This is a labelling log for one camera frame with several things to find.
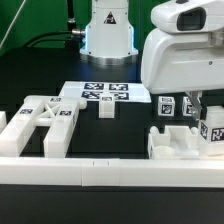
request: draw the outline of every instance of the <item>white cube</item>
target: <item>white cube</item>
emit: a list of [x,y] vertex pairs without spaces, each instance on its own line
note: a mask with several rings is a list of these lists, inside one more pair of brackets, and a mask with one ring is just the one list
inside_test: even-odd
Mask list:
[[159,116],[174,116],[175,100],[174,97],[160,96],[158,101]]
[[115,97],[112,93],[100,94],[99,118],[115,117]]
[[192,104],[187,96],[183,97],[182,112],[183,116],[192,116]]

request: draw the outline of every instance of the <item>small white block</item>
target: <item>small white block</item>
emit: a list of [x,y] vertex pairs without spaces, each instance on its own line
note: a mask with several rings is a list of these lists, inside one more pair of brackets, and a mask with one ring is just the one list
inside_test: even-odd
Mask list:
[[115,117],[115,97],[112,93],[100,94],[99,118]]
[[192,104],[187,96],[183,97],[182,112],[183,116],[192,116]]
[[159,116],[174,116],[175,100],[174,97],[160,96],[158,101]]

